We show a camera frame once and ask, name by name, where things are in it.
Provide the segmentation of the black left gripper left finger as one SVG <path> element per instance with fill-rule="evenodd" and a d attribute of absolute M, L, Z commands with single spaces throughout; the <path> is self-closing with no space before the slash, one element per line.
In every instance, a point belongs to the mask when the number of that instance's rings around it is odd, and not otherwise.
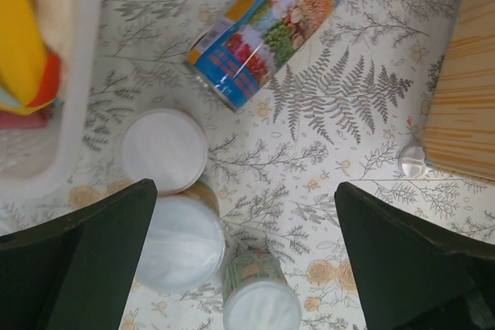
<path fill-rule="evenodd" d="M 1 238 L 3 329 L 116 329 L 157 200 L 143 179 Z"/>

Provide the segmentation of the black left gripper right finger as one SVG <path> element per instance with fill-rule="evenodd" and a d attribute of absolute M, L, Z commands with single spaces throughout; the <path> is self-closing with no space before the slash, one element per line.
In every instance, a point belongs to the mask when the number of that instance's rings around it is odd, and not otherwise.
<path fill-rule="evenodd" d="M 494 246 L 338 185 L 336 211 L 369 329 L 492 329 Z"/>

